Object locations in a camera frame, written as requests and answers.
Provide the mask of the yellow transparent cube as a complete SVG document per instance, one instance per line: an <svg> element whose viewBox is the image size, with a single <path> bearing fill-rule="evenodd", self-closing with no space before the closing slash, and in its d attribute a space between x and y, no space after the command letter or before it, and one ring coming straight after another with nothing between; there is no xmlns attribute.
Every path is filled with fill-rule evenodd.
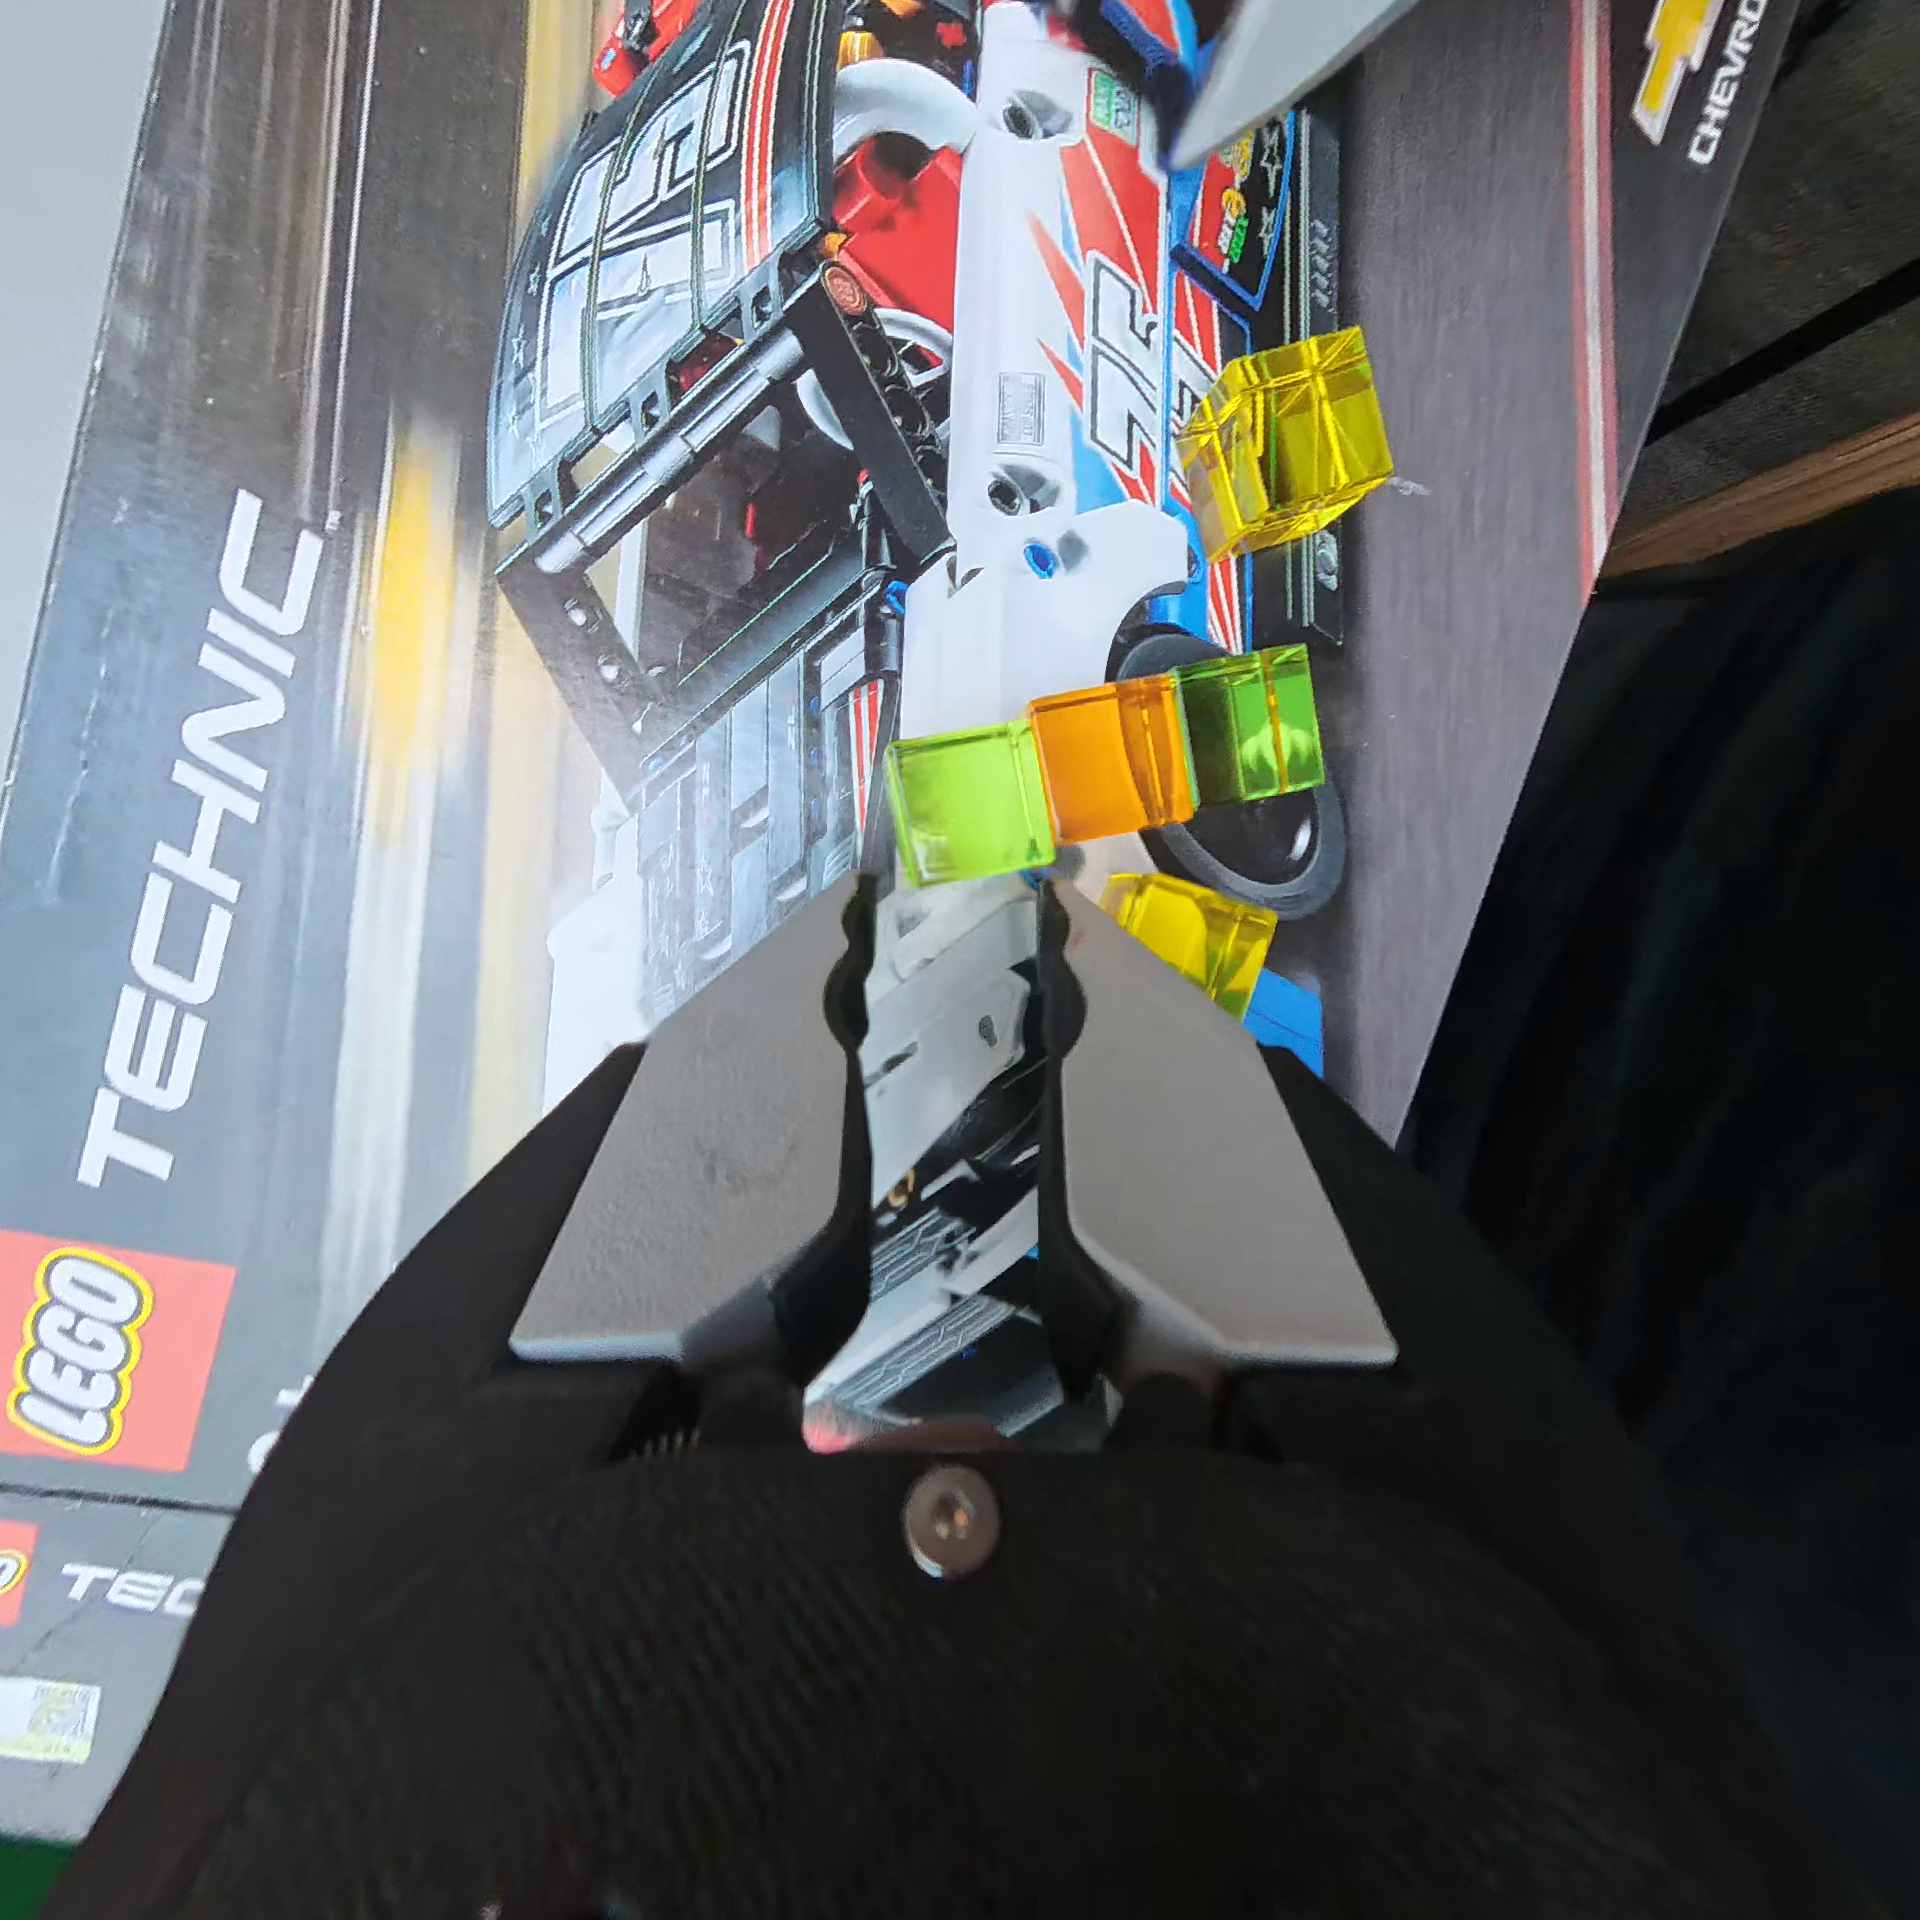
<svg viewBox="0 0 1920 1920"><path fill-rule="evenodd" d="M1113 874L1101 910L1234 1020L1252 1008L1278 915L1167 874Z"/></svg>
<svg viewBox="0 0 1920 1920"><path fill-rule="evenodd" d="M1238 356L1174 447L1211 565L1321 533L1397 471L1359 326Z"/></svg>

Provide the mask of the toy car set box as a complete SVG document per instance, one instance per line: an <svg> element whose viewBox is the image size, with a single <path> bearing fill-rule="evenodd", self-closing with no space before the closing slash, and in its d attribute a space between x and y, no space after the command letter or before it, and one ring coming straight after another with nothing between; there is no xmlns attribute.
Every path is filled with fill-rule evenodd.
<svg viewBox="0 0 1920 1920"><path fill-rule="evenodd" d="M1317 670L1334 1079L1410 1107L1800 4L1414 4L1331 87L1401 461ZM407 1247L650 1011L581 986L605 790L493 584L510 258L616 4L168 4L4 709L4 1392L36 1267L151 1297L98 1452L4 1419L4 1838L74 1844L232 1516Z"/></svg>

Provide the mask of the orange transparent cube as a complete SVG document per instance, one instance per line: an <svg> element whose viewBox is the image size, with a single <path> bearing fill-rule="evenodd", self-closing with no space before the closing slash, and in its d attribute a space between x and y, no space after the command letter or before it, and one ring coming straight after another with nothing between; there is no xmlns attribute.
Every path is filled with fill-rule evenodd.
<svg viewBox="0 0 1920 1920"><path fill-rule="evenodd" d="M1146 676L1029 705L1027 723L1056 843L1180 825L1199 811L1174 676Z"/></svg>

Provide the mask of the person's dark clothing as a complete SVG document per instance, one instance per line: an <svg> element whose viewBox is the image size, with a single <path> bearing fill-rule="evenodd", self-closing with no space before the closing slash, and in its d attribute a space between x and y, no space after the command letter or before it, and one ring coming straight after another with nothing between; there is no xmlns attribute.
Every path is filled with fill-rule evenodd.
<svg viewBox="0 0 1920 1920"><path fill-rule="evenodd" d="M1918 502L1597 588L1401 1148L1660 1487L1796 1801L1918 1901Z"/></svg>

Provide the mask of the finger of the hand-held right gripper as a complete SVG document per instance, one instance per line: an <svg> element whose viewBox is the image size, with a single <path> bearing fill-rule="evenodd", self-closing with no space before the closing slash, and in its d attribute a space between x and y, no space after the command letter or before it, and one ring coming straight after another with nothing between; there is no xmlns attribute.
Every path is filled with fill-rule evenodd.
<svg viewBox="0 0 1920 1920"><path fill-rule="evenodd" d="M1169 136L1174 173L1282 117L1334 78L1412 3L1234 3L1204 73Z"/></svg>

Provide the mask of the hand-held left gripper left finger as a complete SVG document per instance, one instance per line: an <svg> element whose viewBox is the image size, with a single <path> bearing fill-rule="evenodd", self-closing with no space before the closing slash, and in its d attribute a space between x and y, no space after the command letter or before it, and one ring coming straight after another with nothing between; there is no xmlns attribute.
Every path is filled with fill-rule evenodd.
<svg viewBox="0 0 1920 1920"><path fill-rule="evenodd" d="M872 885L842 876L641 1050L517 1360L820 1374L870 1300Z"/></svg>

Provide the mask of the lime transparent cube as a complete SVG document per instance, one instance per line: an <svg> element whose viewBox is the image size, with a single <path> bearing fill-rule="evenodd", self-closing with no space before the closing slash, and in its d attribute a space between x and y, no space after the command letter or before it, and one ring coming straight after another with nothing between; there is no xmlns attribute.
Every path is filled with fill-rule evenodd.
<svg viewBox="0 0 1920 1920"><path fill-rule="evenodd" d="M883 782L908 885L970 882L1046 868L1048 802L1027 717L895 741Z"/></svg>

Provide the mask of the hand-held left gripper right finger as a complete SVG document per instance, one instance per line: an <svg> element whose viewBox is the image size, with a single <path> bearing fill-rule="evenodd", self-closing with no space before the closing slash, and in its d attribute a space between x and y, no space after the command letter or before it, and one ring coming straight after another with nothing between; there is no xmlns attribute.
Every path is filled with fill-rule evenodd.
<svg viewBox="0 0 1920 1920"><path fill-rule="evenodd" d="M1382 1372L1399 1344L1268 1051L1073 886L1038 893L1038 1320L1072 1397Z"/></svg>

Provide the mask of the green transparent cube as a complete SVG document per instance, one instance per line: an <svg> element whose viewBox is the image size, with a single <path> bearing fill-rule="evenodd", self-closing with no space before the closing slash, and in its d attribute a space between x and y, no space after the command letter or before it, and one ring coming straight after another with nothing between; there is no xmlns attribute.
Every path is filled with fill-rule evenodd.
<svg viewBox="0 0 1920 1920"><path fill-rule="evenodd" d="M1171 669L1195 811L1318 790L1323 738L1302 645Z"/></svg>

